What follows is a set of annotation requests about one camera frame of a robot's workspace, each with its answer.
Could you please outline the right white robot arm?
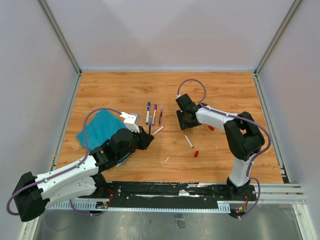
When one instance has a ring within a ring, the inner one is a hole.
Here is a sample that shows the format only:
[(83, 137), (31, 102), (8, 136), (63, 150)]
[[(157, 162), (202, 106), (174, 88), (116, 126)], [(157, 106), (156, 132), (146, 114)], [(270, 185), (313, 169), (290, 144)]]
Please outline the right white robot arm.
[(227, 196), (232, 200), (240, 199), (250, 185), (250, 171), (254, 157), (261, 151), (265, 139), (250, 113), (240, 114), (219, 111), (206, 104), (195, 104), (188, 94), (175, 100), (181, 130), (199, 125), (208, 125), (223, 131), (230, 152), (234, 156), (232, 171), (226, 180)]

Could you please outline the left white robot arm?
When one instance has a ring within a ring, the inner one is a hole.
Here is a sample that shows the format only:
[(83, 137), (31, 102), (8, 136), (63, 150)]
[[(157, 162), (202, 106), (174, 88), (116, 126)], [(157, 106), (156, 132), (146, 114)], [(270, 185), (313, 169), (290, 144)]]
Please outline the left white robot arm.
[(142, 126), (138, 132), (121, 128), (75, 162), (38, 175), (30, 171), (24, 173), (11, 197), (17, 208), (16, 215), (22, 222), (28, 222), (59, 202), (90, 195), (103, 197), (107, 185), (102, 172), (113, 168), (136, 150), (146, 150), (154, 138)]

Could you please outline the white whiteboard marker purple end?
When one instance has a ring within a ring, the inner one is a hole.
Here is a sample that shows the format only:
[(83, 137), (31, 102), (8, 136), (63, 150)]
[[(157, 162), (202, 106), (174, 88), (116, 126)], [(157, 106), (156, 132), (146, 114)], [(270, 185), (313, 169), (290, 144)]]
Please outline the white whiteboard marker purple end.
[(154, 125), (155, 125), (155, 123), (156, 123), (156, 115), (157, 115), (157, 111), (154, 111), (154, 110), (153, 110), (152, 126), (154, 126)]

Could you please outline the blue gel pen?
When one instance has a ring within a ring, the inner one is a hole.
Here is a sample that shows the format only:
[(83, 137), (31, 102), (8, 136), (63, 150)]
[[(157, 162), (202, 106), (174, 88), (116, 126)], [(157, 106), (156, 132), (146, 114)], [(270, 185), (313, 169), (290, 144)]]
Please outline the blue gel pen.
[(153, 117), (149, 117), (149, 123), (148, 123), (148, 134), (151, 135), (151, 129), (152, 129), (152, 123), (153, 123)]

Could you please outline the white blue deli marker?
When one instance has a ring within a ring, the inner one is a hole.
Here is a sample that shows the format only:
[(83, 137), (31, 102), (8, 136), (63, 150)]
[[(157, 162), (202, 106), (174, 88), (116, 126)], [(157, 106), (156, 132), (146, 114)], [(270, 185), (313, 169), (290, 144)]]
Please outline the white blue deli marker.
[(149, 124), (149, 118), (150, 118), (150, 111), (147, 111), (147, 109), (146, 109), (146, 119), (145, 119), (145, 124), (146, 125)]

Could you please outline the pink transparent gel pen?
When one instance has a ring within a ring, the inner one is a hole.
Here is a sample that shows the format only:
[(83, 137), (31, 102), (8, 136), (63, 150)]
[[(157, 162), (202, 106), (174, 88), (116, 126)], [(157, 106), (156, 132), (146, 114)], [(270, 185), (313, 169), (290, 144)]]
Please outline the pink transparent gel pen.
[(158, 121), (158, 126), (160, 127), (161, 124), (162, 124), (162, 117), (163, 117), (163, 111), (161, 112), (160, 111), (160, 114), (159, 114), (159, 121)]

